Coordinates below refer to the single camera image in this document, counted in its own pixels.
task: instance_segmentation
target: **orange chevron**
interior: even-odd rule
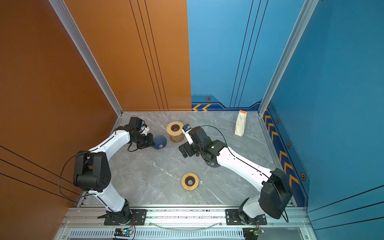
[[[271,116],[265,116],[265,125],[266,125],[266,119],[271,118]]]
[[[209,107],[209,106],[211,106],[211,104],[208,104],[207,106],[203,107],[203,110],[204,110],[204,111],[208,111],[208,110],[207,110],[207,107]]]
[[[279,136],[279,135],[277,134],[277,132],[272,131],[272,142],[273,142],[273,136],[274,136],[274,135]]]
[[[291,174],[289,175],[289,186],[292,187],[292,180],[294,180],[295,182],[297,182],[297,184],[300,184],[299,181],[294,177],[292,176]]]
[[[287,156],[287,154],[286,154],[285,152],[283,152],[283,151],[280,151],[280,162],[281,162],[281,156],[282,156],[282,155],[284,155],[284,156],[288,157],[288,156]]]
[[[192,108],[193,110],[195,110],[196,112],[198,111],[196,108],[198,108],[198,107],[200,107],[201,106],[201,104],[198,104],[198,105],[196,105],[194,108]]]
[[[285,174],[287,174],[287,167],[289,167],[290,169],[293,170],[292,166],[290,164],[288,164],[287,162],[284,163],[284,172]]]
[[[271,132],[271,126],[274,127],[273,123],[268,123],[268,132]]]

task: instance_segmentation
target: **orange wall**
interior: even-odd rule
[[[124,111],[190,110],[186,0],[65,0]]]
[[[0,148],[1,239],[17,224],[28,233],[17,239],[48,240],[77,202],[60,196],[56,175],[117,116],[49,1],[1,1],[0,36],[0,145],[35,164]],[[63,193],[79,196],[73,160],[63,175]]]

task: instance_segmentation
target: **black mounting plate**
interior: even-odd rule
[[[241,222],[237,209],[226,209],[225,216],[227,218],[227,225],[245,225]],[[256,216],[255,220],[250,225],[266,225],[265,214]]]
[[[142,226],[144,225],[145,219],[147,217],[147,210],[146,209],[131,209],[132,214],[135,216],[135,226]],[[104,221],[105,226],[116,226],[119,225],[116,222],[113,222],[112,219],[106,218]],[[130,226],[132,225],[132,221],[129,221],[126,225],[122,226]]]

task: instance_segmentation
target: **cream-colored bag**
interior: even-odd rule
[[[245,129],[245,119],[247,117],[247,112],[240,110],[239,115],[236,120],[235,134],[242,137]]]

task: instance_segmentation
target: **robotic arm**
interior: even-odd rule
[[[222,141],[212,141],[200,127],[182,128],[188,142],[179,146],[184,157],[199,156],[210,167],[224,166],[250,182],[260,195],[247,198],[238,209],[239,218],[244,224],[251,224],[261,214],[279,219],[292,197],[292,190],[285,173],[276,168],[271,171],[261,167],[233,151]]]
[[[73,184],[83,191],[93,194],[106,206],[106,213],[99,218],[121,225],[132,218],[129,203],[119,195],[111,183],[108,161],[125,144],[137,144],[137,149],[154,145],[153,135],[140,118],[132,117],[128,125],[118,127],[102,143],[88,151],[80,151],[75,157]]]

